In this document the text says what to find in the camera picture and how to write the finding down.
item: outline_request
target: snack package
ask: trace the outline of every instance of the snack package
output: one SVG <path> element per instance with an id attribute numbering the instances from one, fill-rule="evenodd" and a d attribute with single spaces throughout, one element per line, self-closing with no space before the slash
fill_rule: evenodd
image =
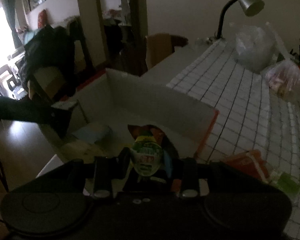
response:
<path id="1" fill-rule="evenodd" d="M 130 150 L 136 172 L 143 177 L 149 177 L 163 166 L 167 176 L 171 177 L 171 158 L 178 158 L 178 152 L 165 133 L 153 125 L 128 125 L 128 130 L 135 139 Z"/>
<path id="2" fill-rule="evenodd" d="M 261 158 L 259 150 L 233 155 L 221 160 L 225 164 L 267 183 L 269 177 L 266 162 Z"/>
<path id="3" fill-rule="evenodd" d="M 300 184 L 295 182 L 290 174 L 277 169 L 271 171 L 269 184 L 284 192 L 292 202 L 300 191 Z"/>
<path id="4" fill-rule="evenodd" d="M 269 88 L 273 90 L 279 98 L 285 101 L 300 101 L 300 69 L 290 59 L 290 54 L 278 33 L 272 28 L 270 23 L 267 26 L 274 34 L 277 42 L 277 49 L 284 57 L 283 61 L 277 62 L 266 70 L 265 80 Z"/>

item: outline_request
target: desk lamp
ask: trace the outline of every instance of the desk lamp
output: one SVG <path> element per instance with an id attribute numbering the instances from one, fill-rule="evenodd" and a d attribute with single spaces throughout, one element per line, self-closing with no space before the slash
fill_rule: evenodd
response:
<path id="1" fill-rule="evenodd" d="M 262 0 L 230 0 L 221 11 L 218 33 L 215 36 L 215 38 L 217 40 L 222 37 L 222 26 L 223 26 L 223 20 L 224 20 L 226 11 L 229 9 L 229 7 L 231 5 L 233 5 L 237 1 L 240 3 L 241 8 L 244 11 L 244 14 L 248 17 L 255 16 L 265 6 L 265 3 Z"/>

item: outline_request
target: black circular pad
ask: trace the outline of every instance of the black circular pad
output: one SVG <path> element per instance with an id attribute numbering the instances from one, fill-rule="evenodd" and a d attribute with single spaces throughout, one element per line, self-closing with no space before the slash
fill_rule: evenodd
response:
<path id="1" fill-rule="evenodd" d="M 71 186 L 62 180 L 51 183 L 63 193 L 7 194 L 0 206 L 6 224 L 21 234 L 34 236 L 56 234 L 76 224 L 87 212 L 84 195 L 71 193 Z"/>
<path id="2" fill-rule="evenodd" d="M 210 193 L 204 206 L 216 223 L 239 232 L 282 232 L 291 215 L 291 202 L 282 192 Z"/>

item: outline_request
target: table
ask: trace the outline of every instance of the table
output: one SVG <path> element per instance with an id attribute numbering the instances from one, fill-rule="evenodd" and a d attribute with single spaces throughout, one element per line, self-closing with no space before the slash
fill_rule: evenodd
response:
<path id="1" fill-rule="evenodd" d="M 300 102 L 287 103 L 269 91 L 261 75 L 237 63 L 230 44 L 215 42 L 167 86 L 220 111 L 201 161 L 258 149 L 264 160 L 300 183 Z M 300 196 L 285 232 L 300 239 Z"/>

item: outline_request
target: white table surface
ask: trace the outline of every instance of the white table surface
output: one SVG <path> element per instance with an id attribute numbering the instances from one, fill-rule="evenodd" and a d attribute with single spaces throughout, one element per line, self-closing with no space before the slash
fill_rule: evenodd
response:
<path id="1" fill-rule="evenodd" d="M 167 85 L 220 111 L 200 155 L 202 161 L 259 149 L 264 160 L 300 183 L 300 102 L 277 98 L 260 75 L 236 62 L 233 52 L 224 41 L 208 48 L 188 45 L 141 78 Z M 300 196 L 285 232 L 300 239 Z"/>

